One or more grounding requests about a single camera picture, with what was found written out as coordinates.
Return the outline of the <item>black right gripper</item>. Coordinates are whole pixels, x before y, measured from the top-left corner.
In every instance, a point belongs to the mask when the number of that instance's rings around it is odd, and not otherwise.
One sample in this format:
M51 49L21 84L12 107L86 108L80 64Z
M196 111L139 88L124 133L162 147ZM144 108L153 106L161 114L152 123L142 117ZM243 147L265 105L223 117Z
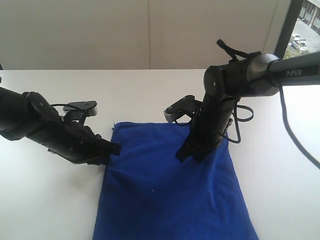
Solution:
M175 154L176 159L184 163L194 155L196 162L203 162L222 143L231 114L231 110L213 115L197 110L191 121L189 135Z

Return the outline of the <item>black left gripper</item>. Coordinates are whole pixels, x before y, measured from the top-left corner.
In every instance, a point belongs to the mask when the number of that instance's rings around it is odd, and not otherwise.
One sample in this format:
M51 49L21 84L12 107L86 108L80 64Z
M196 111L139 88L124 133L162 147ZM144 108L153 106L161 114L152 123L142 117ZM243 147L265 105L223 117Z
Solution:
M119 156L122 147L93 134L89 127L75 124L54 124L47 128L47 147L73 164L97 165L100 158Z

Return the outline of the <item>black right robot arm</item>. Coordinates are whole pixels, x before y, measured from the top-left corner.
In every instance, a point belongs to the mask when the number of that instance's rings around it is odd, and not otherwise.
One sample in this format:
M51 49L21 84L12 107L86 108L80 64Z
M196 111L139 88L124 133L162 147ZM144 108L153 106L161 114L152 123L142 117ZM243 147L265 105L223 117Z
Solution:
M284 86L313 86L320 83L320 54L318 52L289 59L279 59L273 54L250 53L245 59L233 58L225 65L210 66L204 73L204 97L196 100L186 95L167 108L168 122L177 123L184 115L189 134L175 157L183 163L188 157L201 161L220 146L223 140L241 142L240 122L248 122L252 116L239 118L237 109L251 111L239 105L241 98L269 97L280 94L282 119L294 144L313 164L318 162L299 142L292 132L284 100Z

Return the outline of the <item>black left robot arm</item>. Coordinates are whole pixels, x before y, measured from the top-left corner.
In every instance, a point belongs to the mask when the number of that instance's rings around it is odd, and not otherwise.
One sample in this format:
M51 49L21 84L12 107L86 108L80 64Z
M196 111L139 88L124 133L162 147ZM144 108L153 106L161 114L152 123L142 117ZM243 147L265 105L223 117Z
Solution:
M62 104L64 115L40 93L0 89L0 135L9 141L27 138L73 164L105 165L121 146L94 134L86 118L97 115L95 100Z

